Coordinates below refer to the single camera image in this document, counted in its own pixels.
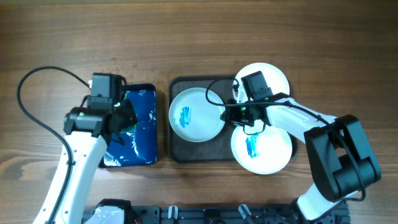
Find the green sponge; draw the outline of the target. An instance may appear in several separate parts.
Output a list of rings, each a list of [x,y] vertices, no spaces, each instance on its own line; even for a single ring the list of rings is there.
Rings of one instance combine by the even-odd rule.
[[[130,133],[130,132],[134,131],[135,128],[136,128],[136,124],[120,130],[120,133]]]

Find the white plate blue stain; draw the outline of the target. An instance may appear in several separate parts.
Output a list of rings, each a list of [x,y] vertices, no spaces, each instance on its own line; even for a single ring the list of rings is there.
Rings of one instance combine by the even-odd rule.
[[[189,88],[179,93],[169,107],[169,124],[182,139],[205,142],[216,137],[224,128],[220,119],[223,100],[205,88]]]

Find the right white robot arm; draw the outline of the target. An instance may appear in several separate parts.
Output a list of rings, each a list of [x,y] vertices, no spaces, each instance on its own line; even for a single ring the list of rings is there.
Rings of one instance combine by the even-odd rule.
[[[317,113],[279,93],[256,101],[225,105],[224,118],[245,128],[260,120],[302,141],[313,184],[292,203],[291,223],[315,223],[347,201],[362,202],[366,189],[381,179],[381,167],[360,121]]]

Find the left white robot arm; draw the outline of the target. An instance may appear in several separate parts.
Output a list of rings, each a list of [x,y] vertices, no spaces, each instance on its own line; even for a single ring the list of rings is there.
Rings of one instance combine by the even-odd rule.
[[[80,223],[94,174],[112,135],[135,124],[137,117],[129,100],[107,109],[72,108],[64,119],[62,155],[34,223]]]

